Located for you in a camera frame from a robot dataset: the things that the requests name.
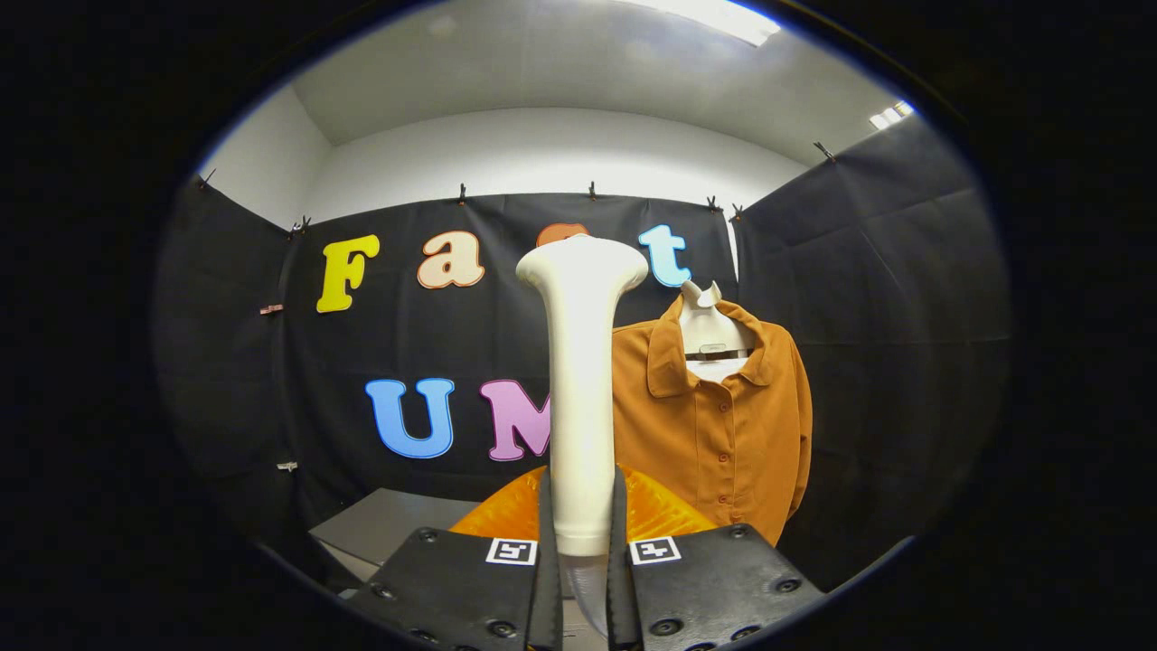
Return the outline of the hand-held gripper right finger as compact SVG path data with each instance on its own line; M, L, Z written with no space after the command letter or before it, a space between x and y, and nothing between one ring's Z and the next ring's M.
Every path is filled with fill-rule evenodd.
M612 650L737 650L825 601L751 524L715 526L640 471L616 469L607 558Z

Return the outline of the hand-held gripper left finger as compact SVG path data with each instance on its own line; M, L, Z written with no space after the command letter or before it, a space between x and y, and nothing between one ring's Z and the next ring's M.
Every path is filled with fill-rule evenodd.
M410 650L559 650L562 589L550 469L450 528L414 528L348 600Z

